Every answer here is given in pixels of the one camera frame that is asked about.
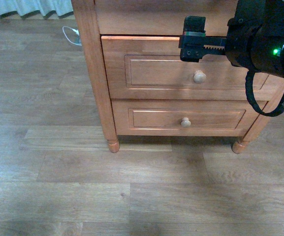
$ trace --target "drawer front panel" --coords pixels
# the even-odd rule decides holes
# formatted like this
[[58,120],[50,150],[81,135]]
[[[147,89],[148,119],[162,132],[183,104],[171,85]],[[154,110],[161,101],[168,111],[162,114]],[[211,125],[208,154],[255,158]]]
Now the drawer front panel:
[[180,129],[183,118],[191,121],[188,129],[235,129],[245,110],[224,112],[129,109],[130,128]]
[[[233,67],[226,56],[207,55],[199,63],[179,60],[177,37],[103,36],[111,98],[246,100],[247,69]],[[193,79],[206,74],[203,83]],[[257,100],[268,101],[284,79],[257,73]]]
[[[126,87],[159,89],[244,90],[246,70],[229,61],[180,61],[178,56],[125,56]],[[196,81],[197,73],[204,81]],[[262,88],[267,75],[256,75],[254,90]]]
[[207,35],[226,36],[237,0],[95,0],[101,34],[181,35],[186,16],[206,17]]
[[[243,136],[258,116],[243,101],[113,100],[112,105],[119,135]],[[182,127],[184,118],[189,127]]]

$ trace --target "robotic arm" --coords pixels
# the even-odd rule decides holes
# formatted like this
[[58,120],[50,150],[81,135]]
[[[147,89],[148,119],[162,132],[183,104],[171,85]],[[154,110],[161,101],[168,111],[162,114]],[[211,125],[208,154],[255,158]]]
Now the robotic arm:
[[258,72],[284,78],[284,0],[238,0],[226,38],[206,37],[204,27],[205,17],[186,17],[179,42],[181,60],[199,62],[206,54],[226,55],[233,66],[249,70],[246,95],[254,110],[268,117],[283,113],[284,95],[274,111],[265,113],[254,98],[252,85]]

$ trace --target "black strap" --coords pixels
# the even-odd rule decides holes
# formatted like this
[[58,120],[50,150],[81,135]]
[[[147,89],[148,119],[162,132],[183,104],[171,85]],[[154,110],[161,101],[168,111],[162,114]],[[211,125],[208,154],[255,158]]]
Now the black strap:
[[258,112],[259,114],[266,116],[266,117],[277,117],[284,112],[284,94],[283,97],[278,104],[277,108],[269,113],[265,113],[261,110],[258,103],[255,100],[254,93],[253,93],[253,78],[254,78],[254,71],[248,71],[246,76],[246,95],[249,104],[253,107],[253,109]]

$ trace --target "wooden floor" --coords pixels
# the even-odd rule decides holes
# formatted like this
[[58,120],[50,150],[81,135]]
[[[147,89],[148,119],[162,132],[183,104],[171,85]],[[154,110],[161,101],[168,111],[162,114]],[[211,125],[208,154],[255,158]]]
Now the wooden floor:
[[107,150],[73,20],[0,20],[0,236],[284,236],[284,115]]

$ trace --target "wooden knob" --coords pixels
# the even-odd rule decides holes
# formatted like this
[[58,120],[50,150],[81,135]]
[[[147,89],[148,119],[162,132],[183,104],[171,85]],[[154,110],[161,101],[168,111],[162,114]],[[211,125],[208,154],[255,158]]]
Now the wooden knob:
[[183,118],[181,121],[181,126],[183,128],[188,128],[191,126],[191,121],[189,121],[189,118]]
[[201,84],[206,80],[206,74],[203,71],[198,70],[195,72],[193,80],[196,84]]

